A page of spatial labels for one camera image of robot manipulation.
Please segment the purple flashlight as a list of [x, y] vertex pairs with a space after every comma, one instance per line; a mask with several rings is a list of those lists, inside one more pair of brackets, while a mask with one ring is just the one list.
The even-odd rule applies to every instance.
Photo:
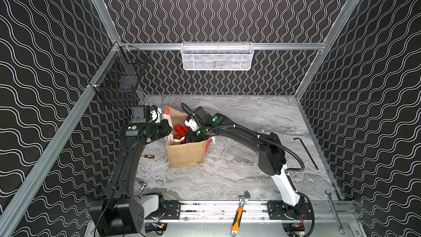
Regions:
[[172, 141], [172, 145], [179, 145], [179, 144], [182, 144], [182, 141], [181, 141], [181, 140], [179, 140], [179, 139], [174, 139], [174, 140]]

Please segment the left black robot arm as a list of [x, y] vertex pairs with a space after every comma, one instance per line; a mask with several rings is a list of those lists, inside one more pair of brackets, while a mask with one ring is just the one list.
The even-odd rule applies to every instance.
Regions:
[[136, 200], [134, 183], [148, 139], [154, 142], [172, 131], [168, 120], [126, 125], [121, 130], [120, 150], [110, 182], [102, 196], [89, 207], [95, 230], [101, 237], [141, 233], [144, 219], [163, 211], [163, 197], [158, 194]]

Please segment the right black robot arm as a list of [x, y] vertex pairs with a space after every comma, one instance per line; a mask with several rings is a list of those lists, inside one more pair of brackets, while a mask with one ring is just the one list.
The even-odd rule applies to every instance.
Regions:
[[282, 145], [277, 134], [253, 131], [222, 114], [200, 116], [196, 113], [188, 116], [185, 124], [191, 129], [186, 135], [189, 142], [222, 136], [254, 151], [258, 167], [273, 179], [281, 194], [286, 216], [294, 219], [303, 215], [308, 198], [297, 189], [289, 173], [304, 171], [305, 164], [296, 153]]

